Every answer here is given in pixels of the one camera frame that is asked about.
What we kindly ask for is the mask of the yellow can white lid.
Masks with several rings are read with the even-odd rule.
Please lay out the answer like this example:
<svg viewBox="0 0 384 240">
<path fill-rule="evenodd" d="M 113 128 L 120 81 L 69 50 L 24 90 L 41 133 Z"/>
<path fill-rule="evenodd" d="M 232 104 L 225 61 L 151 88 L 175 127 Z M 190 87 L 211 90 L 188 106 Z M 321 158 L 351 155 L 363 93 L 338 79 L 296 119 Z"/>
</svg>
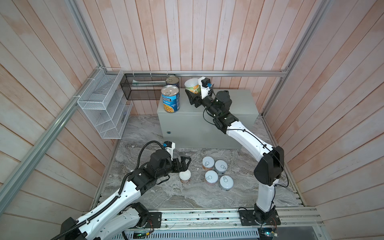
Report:
<svg viewBox="0 0 384 240">
<path fill-rule="evenodd" d="M 185 89 L 194 93 L 199 94 L 201 92 L 200 85 L 199 85 L 199 79 L 192 78 L 185 82 Z"/>
<path fill-rule="evenodd" d="M 185 172 L 180 172 L 179 177 L 180 177 L 181 183 L 187 184 L 191 179 L 191 175 L 192 173 L 190 170 L 186 170 Z"/>
</svg>

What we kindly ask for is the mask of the blue soup can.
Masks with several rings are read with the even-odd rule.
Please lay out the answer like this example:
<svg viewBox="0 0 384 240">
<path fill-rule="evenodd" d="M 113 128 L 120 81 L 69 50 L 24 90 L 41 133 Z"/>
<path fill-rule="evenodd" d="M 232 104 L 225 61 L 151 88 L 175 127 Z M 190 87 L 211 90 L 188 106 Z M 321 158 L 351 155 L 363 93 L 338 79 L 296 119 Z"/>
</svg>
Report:
<svg viewBox="0 0 384 240">
<path fill-rule="evenodd" d="M 164 86 L 161 90 L 164 110 L 175 113 L 180 109 L 180 90 L 173 85 Z"/>
</svg>

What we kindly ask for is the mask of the dark blue tomato can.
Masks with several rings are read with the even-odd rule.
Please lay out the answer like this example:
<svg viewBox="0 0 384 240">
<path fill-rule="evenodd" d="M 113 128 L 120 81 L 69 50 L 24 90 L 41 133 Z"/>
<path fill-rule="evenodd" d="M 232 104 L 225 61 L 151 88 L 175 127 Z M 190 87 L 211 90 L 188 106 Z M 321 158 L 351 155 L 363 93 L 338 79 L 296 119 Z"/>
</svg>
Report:
<svg viewBox="0 0 384 240">
<path fill-rule="evenodd" d="M 169 76 L 165 81 L 166 85 L 176 86 L 177 88 L 180 87 L 180 79 L 176 76 Z"/>
</svg>

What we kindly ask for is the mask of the orange-label short can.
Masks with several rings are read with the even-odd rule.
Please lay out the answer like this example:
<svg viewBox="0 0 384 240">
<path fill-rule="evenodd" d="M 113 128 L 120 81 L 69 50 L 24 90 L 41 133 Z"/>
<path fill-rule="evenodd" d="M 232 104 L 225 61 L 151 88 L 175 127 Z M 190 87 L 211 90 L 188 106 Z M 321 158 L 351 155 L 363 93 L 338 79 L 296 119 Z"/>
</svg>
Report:
<svg viewBox="0 0 384 240">
<path fill-rule="evenodd" d="M 202 159 L 202 167 L 204 170 L 210 171 L 214 168 L 214 166 L 215 160 L 212 157 L 206 156 Z"/>
</svg>

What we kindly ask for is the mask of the pink-label short can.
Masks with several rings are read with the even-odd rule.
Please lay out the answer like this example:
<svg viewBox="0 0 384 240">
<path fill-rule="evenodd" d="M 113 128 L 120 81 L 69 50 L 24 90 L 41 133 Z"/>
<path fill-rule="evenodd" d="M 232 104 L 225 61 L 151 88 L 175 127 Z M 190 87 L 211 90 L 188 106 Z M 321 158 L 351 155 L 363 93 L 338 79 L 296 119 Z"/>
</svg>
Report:
<svg viewBox="0 0 384 240">
<path fill-rule="evenodd" d="M 218 174 L 213 171 L 209 170 L 205 173 L 205 182 L 209 186 L 214 186 L 219 180 Z"/>
</svg>

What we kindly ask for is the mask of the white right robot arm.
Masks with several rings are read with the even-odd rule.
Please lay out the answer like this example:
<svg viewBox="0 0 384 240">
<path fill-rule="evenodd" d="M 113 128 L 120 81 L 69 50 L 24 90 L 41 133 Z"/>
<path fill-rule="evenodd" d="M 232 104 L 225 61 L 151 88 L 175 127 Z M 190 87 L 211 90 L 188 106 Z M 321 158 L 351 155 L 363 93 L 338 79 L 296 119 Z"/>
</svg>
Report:
<svg viewBox="0 0 384 240">
<path fill-rule="evenodd" d="M 269 219 L 277 216 L 276 186 L 285 171 L 284 150 L 280 146 L 273 147 L 262 141 L 230 112 L 232 100 L 229 91 L 219 91 L 214 97 L 211 91 L 207 95 L 195 94 L 189 90 L 185 92 L 191 105 L 196 108 L 203 106 L 205 112 L 213 118 L 212 124 L 235 139 L 256 159 L 254 175 L 259 182 L 259 192 L 254 218 L 260 225 L 268 224 Z"/>
</svg>

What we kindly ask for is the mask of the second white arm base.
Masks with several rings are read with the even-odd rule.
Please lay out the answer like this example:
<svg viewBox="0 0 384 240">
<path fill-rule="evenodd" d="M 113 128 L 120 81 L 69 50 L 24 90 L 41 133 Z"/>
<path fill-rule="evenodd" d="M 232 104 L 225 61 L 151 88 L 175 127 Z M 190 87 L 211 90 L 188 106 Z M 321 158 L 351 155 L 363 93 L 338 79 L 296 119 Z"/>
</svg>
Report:
<svg viewBox="0 0 384 240">
<path fill-rule="evenodd" d="M 142 203 L 134 203 L 99 230 L 95 240 L 109 240 L 131 228 L 160 228 L 161 221 L 161 212 L 149 212 Z"/>
</svg>

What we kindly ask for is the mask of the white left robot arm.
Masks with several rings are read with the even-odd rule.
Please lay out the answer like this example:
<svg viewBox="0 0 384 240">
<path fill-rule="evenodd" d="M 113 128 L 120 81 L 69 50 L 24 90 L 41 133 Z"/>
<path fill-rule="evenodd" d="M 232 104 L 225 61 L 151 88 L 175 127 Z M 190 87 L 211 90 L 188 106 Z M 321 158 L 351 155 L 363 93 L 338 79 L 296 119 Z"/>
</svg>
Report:
<svg viewBox="0 0 384 240">
<path fill-rule="evenodd" d="M 135 169 L 127 173 L 119 189 L 99 206 L 78 219 L 68 218 L 62 223 L 56 240 L 106 240 L 128 228 L 146 227 L 151 230 L 153 221 L 147 208 L 137 200 L 149 189 L 160 185 L 158 181 L 170 179 L 171 173 L 188 170 L 190 157 L 173 157 L 175 143 L 154 141 L 160 149 L 151 154 L 144 164 L 137 162 Z"/>
</svg>

